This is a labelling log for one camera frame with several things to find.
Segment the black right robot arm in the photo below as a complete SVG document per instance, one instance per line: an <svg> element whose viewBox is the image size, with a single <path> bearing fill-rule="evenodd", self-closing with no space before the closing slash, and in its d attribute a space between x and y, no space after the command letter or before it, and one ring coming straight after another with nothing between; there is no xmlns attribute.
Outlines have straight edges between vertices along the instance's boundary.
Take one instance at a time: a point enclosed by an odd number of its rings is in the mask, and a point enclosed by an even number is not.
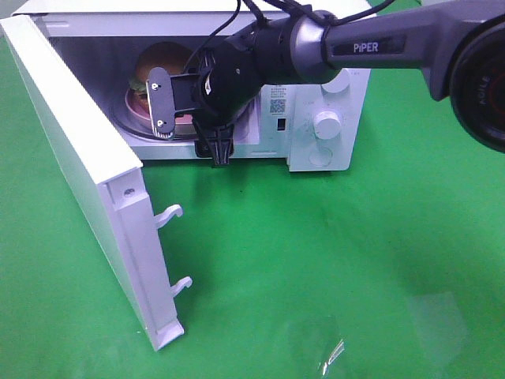
<svg viewBox="0 0 505 379"><path fill-rule="evenodd" d="M169 81L171 116L190 114L196 153L228 163L237 112L266 84L325 84L344 68L419 69L434 100L449 98L466 132L504 149L504 4L449 1L397 13L383 5L337 18L276 1L206 53L192 74Z"/></svg>

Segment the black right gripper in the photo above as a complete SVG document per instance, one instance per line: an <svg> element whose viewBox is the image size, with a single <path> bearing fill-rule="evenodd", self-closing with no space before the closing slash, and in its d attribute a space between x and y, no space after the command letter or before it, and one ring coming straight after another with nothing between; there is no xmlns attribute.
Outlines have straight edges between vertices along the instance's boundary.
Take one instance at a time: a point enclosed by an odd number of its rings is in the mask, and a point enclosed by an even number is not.
<svg viewBox="0 0 505 379"><path fill-rule="evenodd" d="M234 120L245 108L245 50L202 50L190 71L170 77L175 114L193 116L198 158L226 166L234 153Z"/></svg>

